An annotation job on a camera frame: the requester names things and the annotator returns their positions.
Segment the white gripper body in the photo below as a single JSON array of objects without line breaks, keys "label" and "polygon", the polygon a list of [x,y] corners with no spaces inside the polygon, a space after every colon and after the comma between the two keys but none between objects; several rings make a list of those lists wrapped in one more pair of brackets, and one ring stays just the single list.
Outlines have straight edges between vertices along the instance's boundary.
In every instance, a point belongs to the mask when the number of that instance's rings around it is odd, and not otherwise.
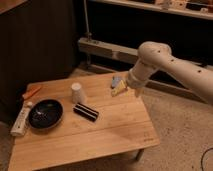
[{"label": "white gripper body", "polygon": [[138,89],[145,86],[145,83],[137,79],[131,72],[126,76],[126,84],[132,89]]}]

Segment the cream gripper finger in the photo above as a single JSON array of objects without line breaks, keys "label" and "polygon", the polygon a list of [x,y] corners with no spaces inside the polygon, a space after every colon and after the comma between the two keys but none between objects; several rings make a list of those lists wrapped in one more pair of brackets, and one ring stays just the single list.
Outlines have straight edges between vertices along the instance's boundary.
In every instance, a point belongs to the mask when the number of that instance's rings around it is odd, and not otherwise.
[{"label": "cream gripper finger", "polygon": [[111,91],[111,95],[113,97],[119,95],[120,93],[123,93],[125,91],[127,91],[128,88],[127,88],[127,84],[125,81],[121,80],[117,85],[116,87]]},{"label": "cream gripper finger", "polygon": [[142,92],[142,88],[135,89],[135,97],[137,97],[137,98],[140,97],[141,92]]}]

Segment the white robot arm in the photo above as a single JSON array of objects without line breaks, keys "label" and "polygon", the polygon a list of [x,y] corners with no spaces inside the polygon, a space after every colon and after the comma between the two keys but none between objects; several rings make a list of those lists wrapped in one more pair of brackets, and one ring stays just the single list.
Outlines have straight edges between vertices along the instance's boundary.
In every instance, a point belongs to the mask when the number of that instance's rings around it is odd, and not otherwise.
[{"label": "white robot arm", "polygon": [[158,70],[166,72],[198,97],[213,106],[213,71],[178,59],[165,43],[147,41],[138,48],[138,60],[111,91],[112,96],[125,92],[128,88],[144,87]]}]

